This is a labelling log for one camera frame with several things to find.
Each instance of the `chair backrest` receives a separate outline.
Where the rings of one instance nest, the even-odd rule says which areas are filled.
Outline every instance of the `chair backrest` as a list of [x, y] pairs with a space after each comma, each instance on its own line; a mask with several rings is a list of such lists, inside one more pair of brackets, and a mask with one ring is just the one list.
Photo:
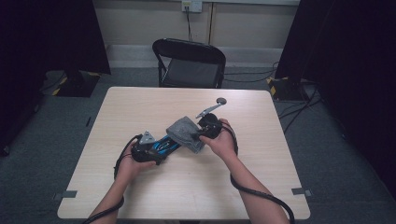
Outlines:
[[225, 56], [221, 50], [211, 45], [164, 38], [156, 40], [152, 49], [160, 62], [162, 61], [160, 56], [163, 56], [184, 61], [222, 64], [222, 70], [224, 71]]

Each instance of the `electrical outlet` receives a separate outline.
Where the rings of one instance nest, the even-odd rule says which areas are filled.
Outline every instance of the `electrical outlet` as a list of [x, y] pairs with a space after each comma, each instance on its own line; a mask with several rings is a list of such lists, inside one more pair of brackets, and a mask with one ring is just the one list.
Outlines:
[[191, 5], [191, 1], [181, 1], [181, 11], [187, 11], [186, 8], [192, 11]]
[[202, 12], [202, 1], [181, 1], [181, 11]]

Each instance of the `white wall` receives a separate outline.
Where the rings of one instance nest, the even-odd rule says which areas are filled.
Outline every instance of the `white wall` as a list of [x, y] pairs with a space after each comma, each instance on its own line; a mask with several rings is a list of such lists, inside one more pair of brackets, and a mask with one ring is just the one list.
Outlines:
[[[202, 13], [190, 14], [192, 38], [232, 48], [283, 49], [298, 5], [296, 0], [216, 2], [204, 1]], [[94, 4], [107, 45], [151, 45], [164, 37], [188, 39], [180, 1], [94, 0]]]

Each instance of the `controller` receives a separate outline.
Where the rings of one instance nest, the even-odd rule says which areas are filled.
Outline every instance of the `controller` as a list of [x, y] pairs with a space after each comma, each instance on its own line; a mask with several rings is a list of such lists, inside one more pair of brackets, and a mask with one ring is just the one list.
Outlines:
[[148, 133], [139, 134], [137, 142], [131, 148], [131, 154], [135, 161], [155, 161], [160, 165], [166, 157], [180, 147], [180, 144], [172, 140], [168, 135], [159, 141]]
[[198, 125], [201, 126], [201, 129], [198, 130], [198, 135], [203, 135], [211, 139], [218, 137], [222, 128], [221, 121], [212, 113], [203, 116], [198, 121]]
[[203, 135], [208, 138], [216, 138], [219, 136], [222, 128], [221, 121], [218, 120], [216, 115], [210, 113], [221, 105], [227, 104], [227, 100], [220, 97], [216, 100], [216, 105], [210, 106], [208, 109], [205, 109], [199, 115], [197, 115], [197, 119], [201, 118], [198, 121], [198, 125], [201, 126], [201, 129], [198, 131], [198, 136]]

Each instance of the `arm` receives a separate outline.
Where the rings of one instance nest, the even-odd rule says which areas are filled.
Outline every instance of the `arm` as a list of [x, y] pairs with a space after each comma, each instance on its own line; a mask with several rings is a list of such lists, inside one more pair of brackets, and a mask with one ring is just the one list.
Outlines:
[[[155, 165], [155, 161], [134, 161], [134, 159], [130, 155], [132, 144], [128, 146], [123, 154], [125, 157], [120, 163], [120, 168], [117, 173], [117, 177], [114, 180], [114, 183], [111, 185], [110, 189], [108, 190], [102, 201], [99, 202], [99, 204], [93, 210], [90, 217], [102, 211], [105, 211], [108, 208], [113, 207], [114, 205], [119, 203], [129, 183], [131, 183], [139, 175], [140, 172]], [[101, 217], [95, 220], [93, 223], [116, 223], [117, 214], [118, 211], [115, 211], [105, 217]]]
[[[226, 119], [221, 119], [225, 126], [230, 127]], [[233, 139], [228, 132], [222, 131], [216, 139], [200, 136], [201, 141], [209, 145], [228, 167], [235, 181], [249, 189], [264, 193], [271, 192], [248, 170], [238, 159], [233, 150]], [[289, 223], [282, 207], [269, 200], [239, 191], [247, 214], [252, 223]]]

